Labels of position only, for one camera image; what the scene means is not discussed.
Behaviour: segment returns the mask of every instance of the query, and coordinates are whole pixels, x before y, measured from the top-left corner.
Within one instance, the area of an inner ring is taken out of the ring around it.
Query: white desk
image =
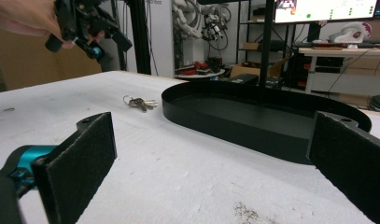
[[[0,93],[0,168],[23,145],[59,145],[111,111],[118,158],[78,223],[371,223],[314,166],[281,161],[176,125],[161,93],[174,79],[110,72]],[[142,113],[124,95],[155,99]],[[370,114],[380,137],[380,115]],[[47,223],[37,191],[28,223]]]
[[[380,94],[380,77],[378,76],[315,72],[317,57],[380,58],[380,49],[299,49],[299,53],[312,57],[306,81],[306,93],[330,91],[356,95]]]

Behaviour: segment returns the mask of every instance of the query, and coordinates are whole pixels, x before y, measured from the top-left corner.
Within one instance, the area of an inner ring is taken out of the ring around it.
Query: oval black tray
[[[285,161],[306,158],[316,111],[330,112],[368,132],[370,119],[356,108],[331,99],[226,81],[186,82],[162,93],[165,117],[172,122]]]

